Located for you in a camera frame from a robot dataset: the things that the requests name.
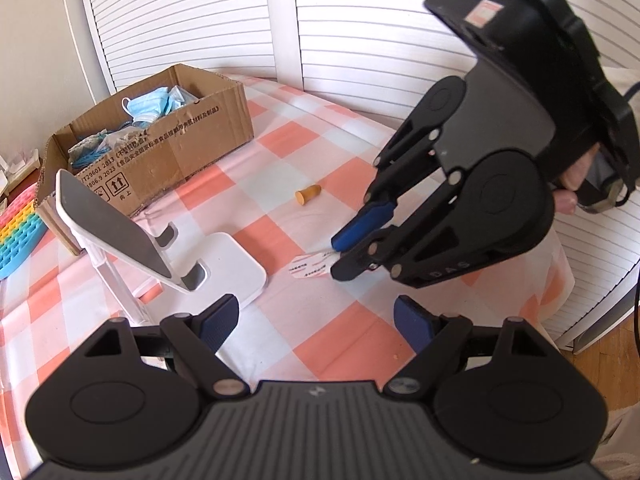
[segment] yellow foam earplug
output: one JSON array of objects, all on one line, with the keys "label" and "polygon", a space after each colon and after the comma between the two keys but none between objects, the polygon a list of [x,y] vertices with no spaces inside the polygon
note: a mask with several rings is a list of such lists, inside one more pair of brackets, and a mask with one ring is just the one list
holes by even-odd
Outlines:
[{"label": "yellow foam earplug", "polygon": [[300,205],[305,205],[307,202],[309,202],[309,200],[318,196],[321,191],[322,188],[318,186],[318,184],[313,184],[312,186],[297,191],[296,200],[298,200],[298,203]]}]

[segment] brown cardboard box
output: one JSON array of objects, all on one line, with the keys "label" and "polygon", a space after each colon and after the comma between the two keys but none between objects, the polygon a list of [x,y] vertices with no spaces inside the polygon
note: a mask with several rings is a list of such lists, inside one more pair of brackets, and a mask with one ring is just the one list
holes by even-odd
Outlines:
[{"label": "brown cardboard box", "polygon": [[76,177],[118,211],[132,216],[162,193],[254,138],[242,83],[178,64],[139,81],[82,114],[47,141],[38,181],[36,212],[63,244],[81,248],[56,212],[56,173],[70,170],[68,149],[104,128],[116,130],[130,116],[122,99],[180,85],[198,101],[157,120],[130,143],[103,155]]}]

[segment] white paper sticker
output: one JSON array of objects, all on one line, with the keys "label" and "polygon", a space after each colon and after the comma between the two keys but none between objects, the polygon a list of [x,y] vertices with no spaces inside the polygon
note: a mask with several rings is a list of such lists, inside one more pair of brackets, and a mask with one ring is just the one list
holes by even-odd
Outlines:
[{"label": "white paper sticker", "polygon": [[296,256],[289,264],[289,272],[294,278],[314,278],[327,274],[331,266],[340,259],[340,253],[323,251],[321,253]]},{"label": "white paper sticker", "polygon": [[492,2],[491,0],[481,0],[465,18],[467,23],[471,23],[477,28],[483,28],[489,23],[500,9],[504,6]]}]

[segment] checkered tablecloth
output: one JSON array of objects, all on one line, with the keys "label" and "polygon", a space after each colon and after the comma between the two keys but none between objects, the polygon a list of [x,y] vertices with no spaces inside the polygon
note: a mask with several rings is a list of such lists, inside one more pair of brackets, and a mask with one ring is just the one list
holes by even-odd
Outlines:
[{"label": "checkered tablecloth", "polygon": [[[157,200],[138,221],[154,234],[169,220],[181,237],[227,232],[267,270],[268,286],[241,312],[223,347],[245,380],[383,383],[412,357],[393,327],[399,294],[434,313],[459,312],[492,325],[515,314],[539,325],[564,303],[574,280],[554,232],[523,256],[421,290],[392,282],[382,269],[349,283],[293,278],[287,264],[329,248],[330,237],[359,209],[374,176],[371,162],[392,131],[286,86],[238,79],[256,139]],[[314,183],[322,193],[300,206],[294,192]],[[437,186],[428,178],[410,190],[396,221]],[[146,280],[123,262],[116,266],[132,290]],[[1,282],[0,300],[0,434],[20,478],[40,463],[24,425],[30,395],[84,338],[118,314],[118,305],[88,257],[73,257],[50,232]]]}]

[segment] finger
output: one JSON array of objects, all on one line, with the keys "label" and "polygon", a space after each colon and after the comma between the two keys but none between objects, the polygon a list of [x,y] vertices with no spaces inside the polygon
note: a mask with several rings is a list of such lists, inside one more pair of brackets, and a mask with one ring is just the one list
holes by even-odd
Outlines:
[{"label": "finger", "polygon": [[556,204],[556,212],[572,215],[578,205],[578,197],[568,189],[556,189],[554,191],[554,203]]},{"label": "finger", "polygon": [[575,163],[560,176],[560,182],[565,188],[576,191],[580,187],[582,181],[587,177],[591,163],[593,163],[593,159],[599,149],[600,145],[598,143],[591,146],[588,152],[576,160]]}]

